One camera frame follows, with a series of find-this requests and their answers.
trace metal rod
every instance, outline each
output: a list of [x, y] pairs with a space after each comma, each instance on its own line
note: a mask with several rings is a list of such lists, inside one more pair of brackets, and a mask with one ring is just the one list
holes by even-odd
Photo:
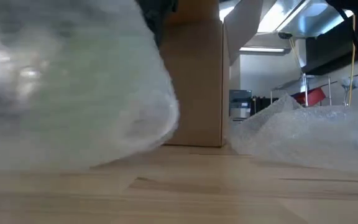
[[294, 54], [294, 56], [295, 56], [296, 64], [298, 65], [299, 70], [300, 70], [300, 72], [301, 72], [301, 74], [302, 74], [302, 73], [303, 73], [303, 71], [302, 71], [302, 65], [301, 65], [301, 62], [300, 62], [300, 60], [299, 60], [298, 52], [297, 52], [296, 49], [295, 49], [295, 42], [293, 41], [293, 37], [291, 37], [291, 38], [289, 39], [289, 41], [290, 41], [290, 45], [291, 45], [292, 52], [293, 52], [293, 54]]
[[333, 99], [332, 99], [332, 94], [331, 94], [331, 76], [330, 75], [328, 75], [328, 91], [329, 91], [329, 105], [332, 106]]
[[349, 88], [348, 87], [346, 87], [345, 88], [345, 95], [343, 96], [343, 105], [344, 106], [349, 106], [348, 104], [347, 104], [347, 95], [349, 94]]
[[322, 88], [322, 87], [326, 87], [326, 86], [328, 86], [328, 83], [327, 84], [324, 84], [324, 85], [321, 85], [321, 86], [317, 86], [316, 88]]
[[254, 107], [255, 107], [255, 114], [257, 114], [257, 110], [256, 110], [256, 98], [254, 98]]
[[309, 100], [308, 100], [308, 78], [306, 77], [306, 74], [303, 74], [304, 77], [304, 84], [305, 84], [305, 106], [308, 107], [309, 106]]

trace bubble wrap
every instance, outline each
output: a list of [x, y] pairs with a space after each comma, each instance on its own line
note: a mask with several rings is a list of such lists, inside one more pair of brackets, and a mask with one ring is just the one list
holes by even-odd
[[161, 145], [177, 119], [135, 0], [0, 0], [0, 169], [87, 169]]
[[286, 95], [232, 127], [231, 144], [270, 161], [358, 172], [358, 110], [302, 108]]

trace wall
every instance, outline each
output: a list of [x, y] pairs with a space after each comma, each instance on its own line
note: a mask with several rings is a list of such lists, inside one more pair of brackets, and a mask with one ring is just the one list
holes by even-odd
[[240, 58], [238, 58], [231, 66], [230, 66], [230, 89], [231, 90], [239, 90], [241, 88], [241, 63]]
[[[355, 68], [354, 68], [354, 75], [357, 75], [357, 74], [358, 74], [358, 63], [356, 63]], [[343, 105], [345, 91], [344, 91], [343, 87], [341, 86], [341, 83], [342, 83], [342, 79], [350, 77], [351, 66], [348, 65], [344, 68], [341, 68], [339, 70], [331, 72], [330, 74], [327, 74], [321, 78], [318, 78], [315, 82], [313, 82], [310, 85], [310, 87], [316, 88], [316, 87], [319, 87], [321, 85], [328, 83], [328, 81], [327, 81], [328, 75], [331, 76], [331, 82], [338, 81], [337, 83], [334, 83], [331, 85], [332, 103], [333, 103], [333, 105]], [[358, 77], [355, 77], [354, 81], [355, 81], [357, 88], [352, 92], [352, 105], [351, 106], [358, 108]], [[327, 98], [325, 100], [323, 100], [322, 105], [326, 106], [326, 105], [329, 105], [329, 98], [328, 98], [329, 87], [324, 86], [323, 91], [326, 94]]]
[[[252, 90], [254, 96], [270, 98], [270, 90], [300, 77], [293, 52], [283, 56], [241, 55], [241, 89]], [[283, 95], [274, 92], [273, 97]]]
[[[306, 61], [305, 46], [302, 41], [296, 42], [296, 51], [300, 55], [301, 63]], [[295, 80], [300, 77], [299, 66], [296, 64], [293, 52], [284, 56], [266, 55], [241, 55], [241, 89], [252, 90], [254, 96], [270, 98], [270, 90], [283, 83]], [[350, 77], [351, 66], [330, 73], [331, 82], [339, 81], [331, 85], [333, 105], [342, 105], [344, 89], [341, 86], [343, 78]], [[354, 74], [358, 74], [358, 63], [355, 64]], [[319, 77], [310, 82], [310, 88], [316, 88], [328, 83], [328, 75]], [[322, 102], [329, 105], [328, 86], [323, 87], [327, 98]], [[289, 94], [299, 92], [299, 87], [291, 88]], [[275, 91], [273, 97], [280, 97], [285, 91]], [[358, 107], [358, 87], [353, 91], [352, 106]]]

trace metal pipe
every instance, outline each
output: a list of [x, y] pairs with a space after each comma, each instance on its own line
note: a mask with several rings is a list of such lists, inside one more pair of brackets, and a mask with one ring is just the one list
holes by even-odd
[[331, 95], [331, 76], [330, 75], [328, 75], [328, 91], [329, 91], [329, 105], [332, 106], [333, 99], [332, 99], [332, 95]]
[[349, 90], [350, 90], [349, 87], [345, 87], [345, 95], [343, 96], [343, 105], [344, 105], [344, 106], [349, 106], [349, 105], [347, 104], [347, 95], [349, 94]]

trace wooden table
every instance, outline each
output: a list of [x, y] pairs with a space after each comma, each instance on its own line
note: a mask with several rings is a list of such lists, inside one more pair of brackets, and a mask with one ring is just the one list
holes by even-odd
[[163, 147], [81, 173], [0, 172], [0, 223], [358, 224], [358, 174]]

